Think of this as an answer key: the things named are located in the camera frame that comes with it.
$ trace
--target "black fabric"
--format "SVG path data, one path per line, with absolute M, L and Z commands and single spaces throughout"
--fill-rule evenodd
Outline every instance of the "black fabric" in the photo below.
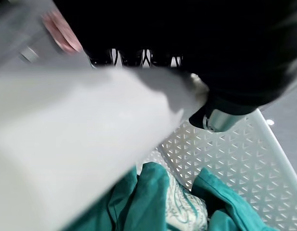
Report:
M 296 77 L 297 0 L 54 2 L 87 53 L 119 48 L 182 55 L 183 70 L 238 105 L 268 103 Z

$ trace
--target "perforated metal surface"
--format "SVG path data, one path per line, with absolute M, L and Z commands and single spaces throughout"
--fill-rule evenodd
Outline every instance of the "perforated metal surface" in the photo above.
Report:
M 269 226 L 297 231 L 297 176 L 259 111 L 225 133 L 185 122 L 158 150 L 188 189 L 206 167 L 245 198 Z

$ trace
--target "patterned fabric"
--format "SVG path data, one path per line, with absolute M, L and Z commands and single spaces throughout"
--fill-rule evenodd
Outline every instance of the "patterned fabric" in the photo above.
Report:
M 166 222 L 168 230 L 207 230 L 207 210 L 205 202 L 186 190 L 168 172 L 169 188 L 166 199 Z

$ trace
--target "white plastic object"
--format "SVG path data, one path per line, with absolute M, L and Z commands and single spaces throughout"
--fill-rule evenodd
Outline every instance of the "white plastic object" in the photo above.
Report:
M 206 167 L 244 197 L 267 225 L 297 231 L 297 175 L 259 110 L 221 133 L 184 122 L 158 150 L 146 162 L 165 162 L 186 188 Z
M 0 76 L 0 231 L 59 230 L 204 105 L 174 70 Z

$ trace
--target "teal fabric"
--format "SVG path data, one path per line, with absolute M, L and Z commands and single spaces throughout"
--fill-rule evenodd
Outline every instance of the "teal fabric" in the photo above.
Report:
M 128 172 L 80 219 L 64 231 L 177 231 L 166 224 L 169 176 L 156 163 Z M 209 231 L 273 231 L 252 207 L 207 169 L 196 177 L 191 193 L 206 202 Z
M 208 231 L 239 231 L 233 219 L 224 209 L 217 210 L 210 218 Z
M 222 211 L 226 211 L 239 230 L 275 230 L 273 228 L 267 227 L 258 214 L 241 196 L 227 187 L 221 180 L 219 180 L 205 168 L 203 168 L 200 174 L 196 177 L 191 193 L 204 199 L 206 207 L 208 208 L 208 213 L 212 214 L 212 218 L 216 211 L 224 208 Z M 219 212 L 217 216 L 219 218 L 227 218 L 227 216 L 220 214 Z M 213 227 L 210 227 L 209 230 L 223 230 L 223 225 L 226 222 L 227 221 L 223 219 L 219 221 L 218 219 L 214 219 L 213 221 L 210 221 L 209 226 L 213 224 Z
M 156 163 L 128 172 L 80 219 L 65 231 L 165 231 L 169 177 Z

